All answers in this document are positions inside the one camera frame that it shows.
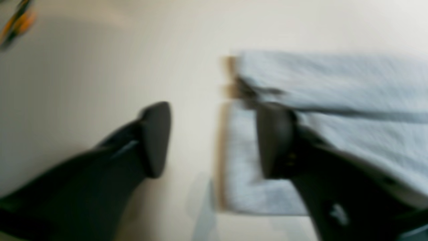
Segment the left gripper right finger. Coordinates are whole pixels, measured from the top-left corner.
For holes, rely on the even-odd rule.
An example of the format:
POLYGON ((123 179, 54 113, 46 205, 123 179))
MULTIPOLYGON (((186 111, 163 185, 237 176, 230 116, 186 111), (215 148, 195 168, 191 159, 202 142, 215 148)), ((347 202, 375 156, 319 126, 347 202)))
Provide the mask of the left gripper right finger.
POLYGON ((427 195, 336 149, 278 103, 256 108, 263 176, 298 190, 321 241, 426 241, 427 195))

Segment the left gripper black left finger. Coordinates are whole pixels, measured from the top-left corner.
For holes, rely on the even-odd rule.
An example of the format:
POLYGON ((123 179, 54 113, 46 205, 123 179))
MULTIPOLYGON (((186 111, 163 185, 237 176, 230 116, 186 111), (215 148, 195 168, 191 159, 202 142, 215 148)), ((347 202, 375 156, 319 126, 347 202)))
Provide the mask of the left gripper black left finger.
POLYGON ((1 232, 27 241, 111 241, 129 198, 165 169, 169 102, 1 198, 1 232))

